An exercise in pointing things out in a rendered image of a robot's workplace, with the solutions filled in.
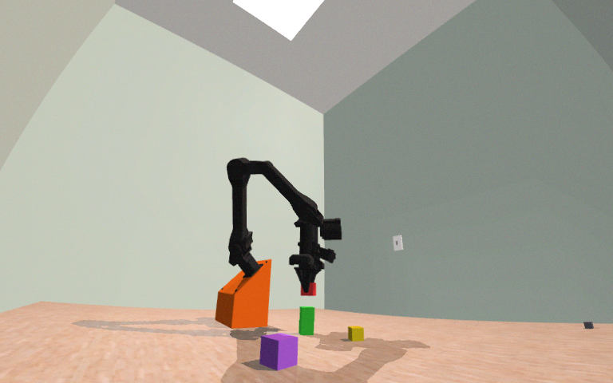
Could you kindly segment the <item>yellow cube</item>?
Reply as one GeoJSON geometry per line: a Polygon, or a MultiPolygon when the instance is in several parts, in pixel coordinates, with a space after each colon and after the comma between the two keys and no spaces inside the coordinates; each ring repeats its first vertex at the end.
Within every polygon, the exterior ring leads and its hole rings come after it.
{"type": "Polygon", "coordinates": [[[364,328],[361,326],[348,326],[348,339],[352,342],[364,341],[364,328]]]}

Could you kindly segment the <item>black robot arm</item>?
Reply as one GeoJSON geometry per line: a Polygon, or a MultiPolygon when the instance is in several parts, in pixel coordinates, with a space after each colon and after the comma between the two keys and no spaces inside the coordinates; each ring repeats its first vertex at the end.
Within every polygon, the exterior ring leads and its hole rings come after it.
{"type": "MultiPolygon", "coordinates": [[[[315,201],[299,192],[269,160],[248,160],[239,158],[227,163],[227,175],[232,185],[233,229],[230,236],[228,262],[239,265],[243,278],[252,277],[263,264],[258,264],[251,255],[253,231],[247,229],[247,184],[254,174],[262,174],[291,204],[299,219],[294,223],[300,227],[300,239],[317,239],[318,228],[322,239],[342,239],[341,219],[324,219],[315,201]]],[[[334,250],[313,243],[311,256],[332,263],[334,250]]]]}

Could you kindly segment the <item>green block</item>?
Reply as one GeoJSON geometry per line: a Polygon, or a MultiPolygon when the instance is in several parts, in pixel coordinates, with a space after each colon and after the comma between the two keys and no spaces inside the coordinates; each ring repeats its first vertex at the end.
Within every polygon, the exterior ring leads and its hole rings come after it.
{"type": "Polygon", "coordinates": [[[313,306],[300,306],[299,307],[299,320],[300,321],[314,321],[315,308],[313,306]]]}
{"type": "Polygon", "coordinates": [[[299,333],[300,335],[314,335],[314,321],[299,320],[299,333]]]}

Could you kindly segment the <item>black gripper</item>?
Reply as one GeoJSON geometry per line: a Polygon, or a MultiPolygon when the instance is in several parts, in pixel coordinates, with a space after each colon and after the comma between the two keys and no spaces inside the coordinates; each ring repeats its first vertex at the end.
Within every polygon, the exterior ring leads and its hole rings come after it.
{"type": "Polygon", "coordinates": [[[325,263],[320,261],[319,257],[315,255],[315,258],[313,258],[313,256],[310,255],[314,242],[316,242],[318,246],[317,239],[300,239],[300,242],[298,242],[299,255],[292,255],[289,258],[290,265],[299,265],[298,267],[294,267],[294,269],[304,293],[308,293],[310,282],[314,282],[316,275],[321,270],[325,269],[325,263]]]}

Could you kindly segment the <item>purple cube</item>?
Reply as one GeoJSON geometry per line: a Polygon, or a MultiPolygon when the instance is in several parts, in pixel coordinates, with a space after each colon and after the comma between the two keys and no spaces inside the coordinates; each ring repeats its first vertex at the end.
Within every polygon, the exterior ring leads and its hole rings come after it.
{"type": "Polygon", "coordinates": [[[260,363],[279,371],[298,363],[299,337],[288,334],[261,336],[260,363]]]}

